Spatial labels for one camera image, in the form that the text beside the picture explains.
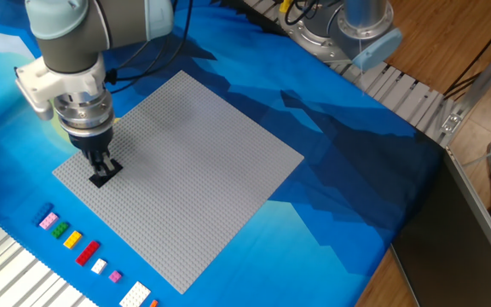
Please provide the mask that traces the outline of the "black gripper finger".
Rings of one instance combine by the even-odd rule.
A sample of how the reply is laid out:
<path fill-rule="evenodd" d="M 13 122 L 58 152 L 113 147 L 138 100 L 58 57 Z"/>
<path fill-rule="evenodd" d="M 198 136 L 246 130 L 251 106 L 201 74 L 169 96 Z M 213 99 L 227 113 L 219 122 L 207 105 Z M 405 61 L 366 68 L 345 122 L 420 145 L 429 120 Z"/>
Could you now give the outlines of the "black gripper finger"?
<path fill-rule="evenodd" d="M 102 152 L 84 152 L 84 157 L 89 161 L 97 176 L 105 176 L 106 168 Z"/>
<path fill-rule="evenodd" d="M 101 169 L 99 170 L 100 175 L 113 175 L 118 171 L 118 165 L 113 159 L 111 159 L 107 152 L 101 154 Z"/>

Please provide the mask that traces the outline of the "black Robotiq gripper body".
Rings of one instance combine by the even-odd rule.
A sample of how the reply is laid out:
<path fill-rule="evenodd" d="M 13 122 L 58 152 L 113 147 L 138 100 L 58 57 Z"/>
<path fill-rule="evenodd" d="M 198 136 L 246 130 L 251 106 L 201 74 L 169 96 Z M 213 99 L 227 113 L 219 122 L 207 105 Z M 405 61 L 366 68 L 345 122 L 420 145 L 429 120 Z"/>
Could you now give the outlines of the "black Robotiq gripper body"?
<path fill-rule="evenodd" d="M 71 144 L 81 150 L 84 154 L 99 153 L 110 155 L 109 144 L 113 140 L 113 129 L 110 128 L 96 136 L 74 136 L 69 135 Z"/>

